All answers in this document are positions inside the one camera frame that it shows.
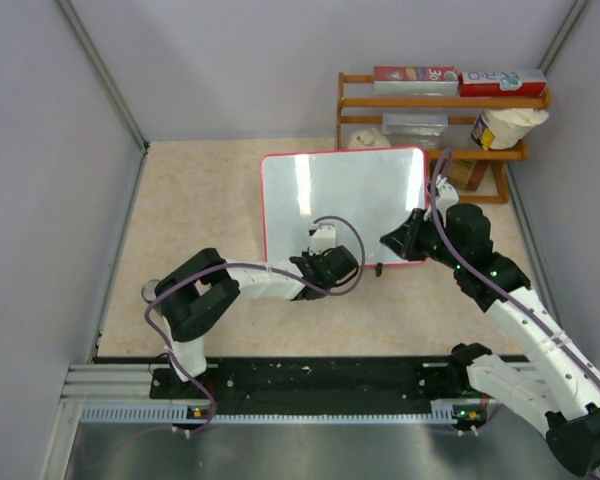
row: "table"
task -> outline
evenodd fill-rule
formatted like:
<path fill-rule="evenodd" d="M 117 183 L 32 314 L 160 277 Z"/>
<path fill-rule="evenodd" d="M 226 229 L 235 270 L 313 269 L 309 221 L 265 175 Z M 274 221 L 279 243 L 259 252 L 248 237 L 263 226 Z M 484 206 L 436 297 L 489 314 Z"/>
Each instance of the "table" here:
<path fill-rule="evenodd" d="M 98 356 L 164 351 L 144 322 L 140 288 L 204 247 L 237 260 L 263 260 L 260 161 L 266 154 L 329 150 L 333 138 L 153 142 L 111 291 Z M 478 193 L 495 191 L 488 177 Z M 530 274 L 510 205 L 482 205 L 496 249 Z M 342 298 L 237 302 L 207 334 L 209 356 L 446 354 L 459 342 L 520 353 L 513 338 L 455 285 L 447 268 L 365 272 Z"/>

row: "wooden shelf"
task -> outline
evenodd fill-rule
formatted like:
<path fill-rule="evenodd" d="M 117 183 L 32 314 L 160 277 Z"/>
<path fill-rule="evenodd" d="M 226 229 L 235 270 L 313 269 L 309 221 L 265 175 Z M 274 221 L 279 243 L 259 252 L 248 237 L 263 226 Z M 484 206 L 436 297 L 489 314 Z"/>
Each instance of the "wooden shelf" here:
<path fill-rule="evenodd" d="M 336 149 L 342 149 L 342 125 L 381 125 L 381 115 L 343 115 L 345 108 L 537 108 L 546 109 L 551 104 L 551 92 L 545 88 L 540 97 L 346 97 L 346 84 L 373 84 L 373 75 L 345 75 L 338 77 L 338 109 L 336 123 Z M 473 125 L 475 116 L 449 116 L 449 125 Z M 461 195 L 461 202 L 507 203 L 510 198 L 506 176 L 506 162 L 527 158 L 529 146 L 523 138 L 507 150 L 454 150 L 456 160 L 487 161 L 491 165 L 498 195 Z M 442 150 L 427 150 L 427 157 L 435 161 Z"/>

